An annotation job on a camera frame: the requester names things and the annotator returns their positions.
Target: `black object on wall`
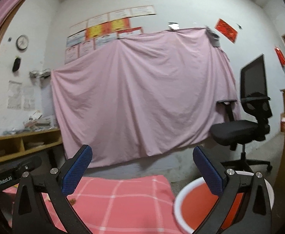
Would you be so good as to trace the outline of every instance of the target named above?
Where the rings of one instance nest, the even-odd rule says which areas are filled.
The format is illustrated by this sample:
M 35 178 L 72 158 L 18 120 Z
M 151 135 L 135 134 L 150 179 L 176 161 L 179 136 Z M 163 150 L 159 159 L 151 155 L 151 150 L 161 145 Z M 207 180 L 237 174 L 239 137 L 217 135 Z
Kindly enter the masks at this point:
M 14 62 L 14 66 L 12 67 L 12 71 L 16 72 L 20 68 L 21 58 L 17 57 Z

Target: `red decoration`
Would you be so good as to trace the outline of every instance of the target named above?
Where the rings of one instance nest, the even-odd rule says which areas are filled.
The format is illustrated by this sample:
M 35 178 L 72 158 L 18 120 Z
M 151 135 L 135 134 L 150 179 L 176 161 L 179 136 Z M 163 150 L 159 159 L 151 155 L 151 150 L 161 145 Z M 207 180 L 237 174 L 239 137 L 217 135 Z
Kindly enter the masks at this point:
M 284 57 L 283 53 L 277 47 L 275 47 L 275 51 L 276 51 L 276 53 L 278 55 L 279 61 L 281 63 L 281 66 L 284 67 L 285 66 L 285 57 Z
M 236 42 L 238 32 L 224 20 L 219 19 L 217 25 L 215 26 L 215 29 L 225 35 L 227 39 L 229 39 L 232 43 Z

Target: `paper notice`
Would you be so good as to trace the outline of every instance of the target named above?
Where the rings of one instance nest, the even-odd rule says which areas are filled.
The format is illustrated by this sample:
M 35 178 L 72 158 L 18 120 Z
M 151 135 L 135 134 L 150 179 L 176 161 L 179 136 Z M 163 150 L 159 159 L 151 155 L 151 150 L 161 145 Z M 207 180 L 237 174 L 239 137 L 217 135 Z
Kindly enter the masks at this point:
M 131 36 L 139 35 L 139 34 L 142 34 L 142 31 L 143 31 L 142 27 L 121 30 L 121 31 L 118 31 L 118 39 L 124 39 L 124 38 L 128 38 Z
M 65 64 L 78 59 L 79 49 L 78 46 L 72 46 L 65 51 Z
M 86 39 L 99 37 L 111 33 L 111 24 L 110 22 L 103 23 L 101 25 L 93 26 L 87 29 Z
M 98 49 L 102 47 L 103 45 L 109 43 L 110 41 L 116 40 L 118 38 L 118 34 L 116 32 L 97 37 L 95 39 L 95 48 Z
M 8 109 L 21 110 L 22 83 L 9 81 L 8 83 Z
M 82 57 L 94 50 L 94 39 L 90 39 L 79 44 L 79 57 Z
M 69 31 L 69 36 L 76 34 L 80 31 L 83 31 L 87 28 L 87 21 L 84 21 L 82 23 L 76 24 L 74 26 L 70 27 L 70 31 Z
M 145 16 L 145 15 L 155 15 L 156 11 L 153 6 L 141 6 L 141 7 L 135 7 L 131 8 L 132 16 L 133 17 L 139 17 L 139 16 Z
M 129 18 L 118 19 L 110 22 L 111 32 L 130 28 Z
M 101 24 L 106 23 L 108 21 L 109 21 L 108 20 L 108 13 L 100 15 L 100 16 L 97 16 L 97 17 L 93 17 L 93 18 L 90 18 L 88 20 L 87 28 L 90 28 L 92 26 L 101 25 Z
M 34 88 L 31 86 L 23 87 L 22 96 L 23 96 L 23 110 L 25 111 L 35 110 Z
M 74 46 L 86 40 L 86 30 L 76 33 L 67 38 L 67 47 Z
M 130 9 L 124 9 L 119 11 L 113 11 L 109 13 L 110 21 L 126 18 L 126 17 L 132 17 L 132 13 Z

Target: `pink plaid blanket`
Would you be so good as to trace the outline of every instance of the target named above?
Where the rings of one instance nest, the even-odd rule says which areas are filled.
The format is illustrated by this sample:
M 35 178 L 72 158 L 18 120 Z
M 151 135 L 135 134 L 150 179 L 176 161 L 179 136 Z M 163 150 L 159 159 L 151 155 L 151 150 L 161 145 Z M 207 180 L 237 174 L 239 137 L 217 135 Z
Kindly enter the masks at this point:
M 44 198 L 54 224 L 65 231 L 47 195 Z M 130 180 L 83 177 L 68 196 L 72 198 L 73 208 L 94 234 L 181 233 L 173 215 L 175 197 L 162 175 Z

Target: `office chair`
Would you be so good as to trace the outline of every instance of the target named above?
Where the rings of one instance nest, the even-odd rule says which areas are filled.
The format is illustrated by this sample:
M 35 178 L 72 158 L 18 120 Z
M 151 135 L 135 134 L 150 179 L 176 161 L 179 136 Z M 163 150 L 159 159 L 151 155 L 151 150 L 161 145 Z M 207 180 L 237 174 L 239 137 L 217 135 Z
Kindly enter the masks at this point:
M 237 144 L 242 145 L 241 159 L 223 162 L 223 166 L 230 166 L 238 171 L 253 172 L 250 165 L 263 164 L 268 166 L 267 171 L 270 172 L 273 167 L 269 161 L 249 160 L 245 156 L 245 144 L 252 141 L 264 141 L 265 135 L 270 132 L 268 118 L 272 117 L 272 113 L 269 106 L 270 98 L 267 96 L 263 54 L 241 69 L 240 83 L 243 110 L 254 116 L 257 123 L 248 120 L 234 120 L 231 104 L 237 100 L 221 100 L 217 102 L 217 105 L 225 106 L 229 122 L 211 126 L 210 134 L 218 144 L 230 146 L 232 151 L 236 150 Z

